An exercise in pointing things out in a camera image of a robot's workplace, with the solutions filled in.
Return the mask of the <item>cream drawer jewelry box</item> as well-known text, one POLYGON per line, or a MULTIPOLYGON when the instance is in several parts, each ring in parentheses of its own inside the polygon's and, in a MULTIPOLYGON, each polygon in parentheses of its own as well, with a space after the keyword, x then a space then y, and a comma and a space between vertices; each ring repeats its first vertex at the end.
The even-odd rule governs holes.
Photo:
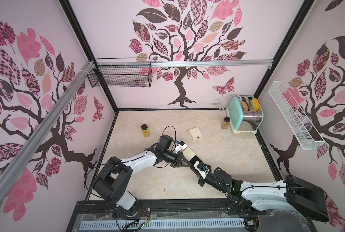
POLYGON ((189 132, 189 135, 190 135, 192 141, 200 140, 203 136, 201 130, 198 127, 189 129, 188 132, 189 132))

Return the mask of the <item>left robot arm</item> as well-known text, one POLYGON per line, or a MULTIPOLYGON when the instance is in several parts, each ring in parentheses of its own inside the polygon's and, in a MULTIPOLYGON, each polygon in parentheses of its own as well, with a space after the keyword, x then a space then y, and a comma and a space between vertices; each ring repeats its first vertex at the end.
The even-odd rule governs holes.
POLYGON ((109 205, 120 206, 134 214, 138 209, 138 199, 126 191, 133 174, 165 161, 173 168, 192 167, 183 152, 170 150, 173 138, 160 136, 158 142, 143 153, 128 159, 112 157, 91 183, 91 188, 109 205))

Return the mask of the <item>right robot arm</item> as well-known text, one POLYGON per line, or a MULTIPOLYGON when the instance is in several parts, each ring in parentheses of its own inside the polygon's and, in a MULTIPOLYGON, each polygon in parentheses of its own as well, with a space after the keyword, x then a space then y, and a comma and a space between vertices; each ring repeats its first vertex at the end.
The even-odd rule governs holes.
POLYGON ((199 161, 191 169, 199 178, 200 186, 208 184, 215 188, 247 214, 283 210, 298 212, 315 221, 329 221, 325 191, 298 177, 253 183, 233 179, 223 169, 211 170, 209 165, 199 161))

